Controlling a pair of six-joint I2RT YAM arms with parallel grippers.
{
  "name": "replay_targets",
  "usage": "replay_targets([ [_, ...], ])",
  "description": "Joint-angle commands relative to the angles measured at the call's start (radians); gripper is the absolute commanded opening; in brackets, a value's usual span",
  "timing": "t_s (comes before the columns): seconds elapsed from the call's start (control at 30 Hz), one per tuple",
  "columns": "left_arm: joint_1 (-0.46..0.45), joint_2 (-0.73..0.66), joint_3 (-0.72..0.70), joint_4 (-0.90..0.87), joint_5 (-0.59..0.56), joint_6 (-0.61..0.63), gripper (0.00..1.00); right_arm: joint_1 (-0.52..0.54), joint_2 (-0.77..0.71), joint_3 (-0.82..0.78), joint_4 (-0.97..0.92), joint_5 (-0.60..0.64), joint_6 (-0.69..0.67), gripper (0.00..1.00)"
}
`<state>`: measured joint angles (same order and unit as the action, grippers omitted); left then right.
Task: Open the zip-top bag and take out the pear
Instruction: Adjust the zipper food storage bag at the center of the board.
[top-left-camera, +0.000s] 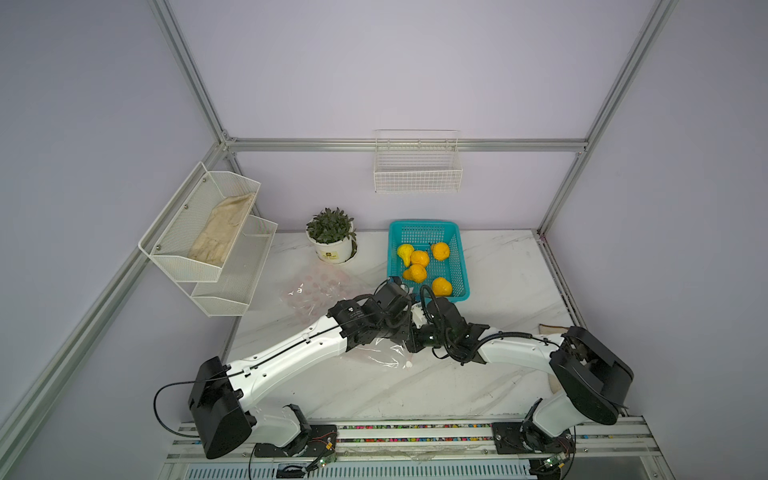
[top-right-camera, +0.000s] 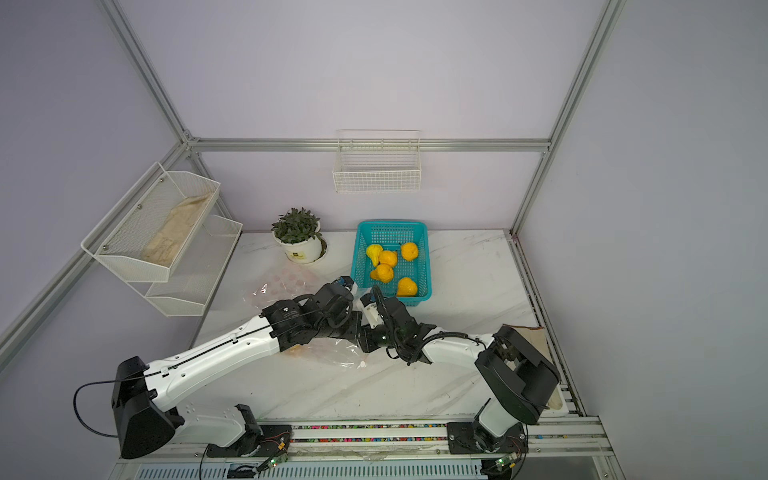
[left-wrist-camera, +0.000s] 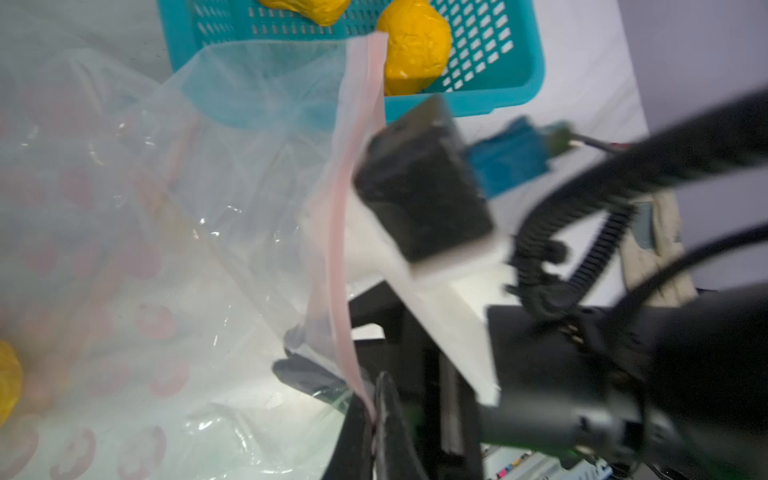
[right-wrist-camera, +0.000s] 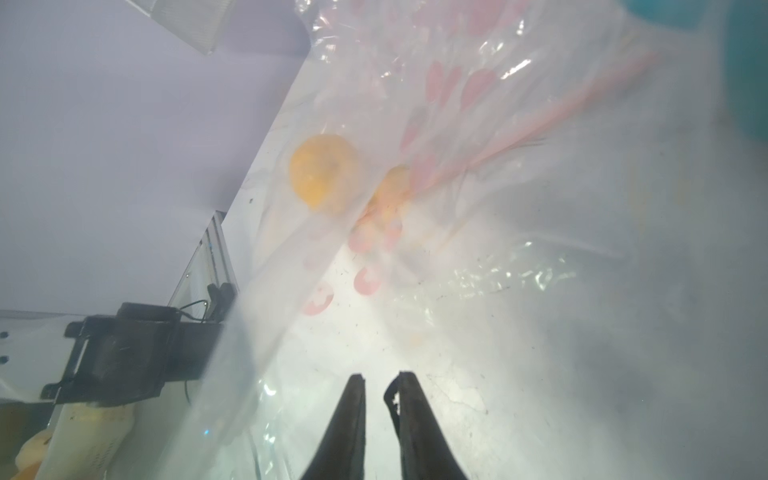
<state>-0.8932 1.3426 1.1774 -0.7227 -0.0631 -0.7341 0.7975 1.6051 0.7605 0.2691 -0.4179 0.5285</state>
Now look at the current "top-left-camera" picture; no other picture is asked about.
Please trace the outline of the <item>clear zip-top bag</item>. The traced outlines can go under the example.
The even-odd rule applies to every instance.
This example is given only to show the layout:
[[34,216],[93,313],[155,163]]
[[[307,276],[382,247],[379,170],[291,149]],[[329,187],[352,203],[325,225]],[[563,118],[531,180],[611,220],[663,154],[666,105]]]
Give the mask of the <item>clear zip-top bag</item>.
[[408,351],[404,341],[377,337],[369,344],[355,347],[349,355],[357,361],[387,369],[405,370],[413,367],[413,354]]
[[309,325],[339,300],[368,290],[367,282],[340,266],[319,262],[294,276],[280,299],[302,324]]

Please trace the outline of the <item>yellow pear bag top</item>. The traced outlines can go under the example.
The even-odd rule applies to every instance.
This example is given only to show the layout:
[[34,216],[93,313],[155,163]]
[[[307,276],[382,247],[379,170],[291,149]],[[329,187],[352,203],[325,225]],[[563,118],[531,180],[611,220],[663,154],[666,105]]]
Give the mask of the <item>yellow pear bag top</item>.
[[426,268],[421,264],[412,264],[410,267],[408,267],[403,272],[403,279],[421,284],[423,283],[428,277],[428,273],[426,271]]

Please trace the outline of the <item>bright yellow pear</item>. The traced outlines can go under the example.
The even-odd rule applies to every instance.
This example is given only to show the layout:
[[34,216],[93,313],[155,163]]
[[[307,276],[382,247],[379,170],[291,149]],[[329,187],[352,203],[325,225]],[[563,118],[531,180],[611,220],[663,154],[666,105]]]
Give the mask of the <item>bright yellow pear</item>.
[[401,244],[396,250],[397,257],[402,260],[406,268],[411,266],[411,257],[414,251],[414,247],[408,243]]

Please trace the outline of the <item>orange yellow pear bag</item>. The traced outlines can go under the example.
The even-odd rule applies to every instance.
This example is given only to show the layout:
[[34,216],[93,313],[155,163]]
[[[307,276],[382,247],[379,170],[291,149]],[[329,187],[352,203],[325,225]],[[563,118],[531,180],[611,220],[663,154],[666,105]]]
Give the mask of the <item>orange yellow pear bag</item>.
[[445,261],[451,255],[450,246],[445,242],[438,242],[431,245],[432,257],[437,261]]

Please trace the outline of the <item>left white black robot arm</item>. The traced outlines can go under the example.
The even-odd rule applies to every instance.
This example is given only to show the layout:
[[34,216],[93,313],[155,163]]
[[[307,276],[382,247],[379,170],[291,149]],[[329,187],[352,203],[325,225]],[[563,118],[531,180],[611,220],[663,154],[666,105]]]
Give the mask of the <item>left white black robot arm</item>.
[[253,439],[286,457],[302,453],[312,426],[296,404],[260,406],[279,385],[323,361],[409,328],[414,297],[391,278],[373,294],[335,303],[301,332],[228,364],[201,364],[188,404],[207,459],[221,458]]

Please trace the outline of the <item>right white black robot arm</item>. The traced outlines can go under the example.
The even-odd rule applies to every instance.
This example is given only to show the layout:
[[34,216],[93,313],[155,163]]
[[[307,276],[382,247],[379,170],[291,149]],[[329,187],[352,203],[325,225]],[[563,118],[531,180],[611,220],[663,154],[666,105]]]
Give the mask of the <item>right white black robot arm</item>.
[[425,323],[414,327],[415,347],[442,349],[461,365],[510,364],[554,377],[561,389],[537,400],[521,433],[555,438],[587,421],[613,425],[625,408],[632,369],[588,330],[572,326],[561,334],[500,331],[467,322],[456,305],[427,286],[419,290]]

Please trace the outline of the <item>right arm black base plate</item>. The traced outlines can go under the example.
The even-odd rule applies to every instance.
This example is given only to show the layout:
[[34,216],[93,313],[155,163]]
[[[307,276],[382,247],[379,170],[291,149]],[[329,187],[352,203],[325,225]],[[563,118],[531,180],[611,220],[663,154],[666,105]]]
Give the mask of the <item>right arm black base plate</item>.
[[492,439],[498,454],[534,454],[574,452],[573,437],[563,432],[557,437],[543,433],[531,422],[494,422],[491,424]]

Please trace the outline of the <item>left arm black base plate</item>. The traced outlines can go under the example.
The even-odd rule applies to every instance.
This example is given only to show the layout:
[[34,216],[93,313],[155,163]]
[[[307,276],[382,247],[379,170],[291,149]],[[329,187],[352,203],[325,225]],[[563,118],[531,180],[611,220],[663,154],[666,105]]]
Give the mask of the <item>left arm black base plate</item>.
[[268,443],[257,443],[253,456],[256,458],[315,458],[327,449],[329,444],[335,444],[338,428],[332,424],[312,424],[308,433],[300,433],[298,438],[285,447],[277,447]]

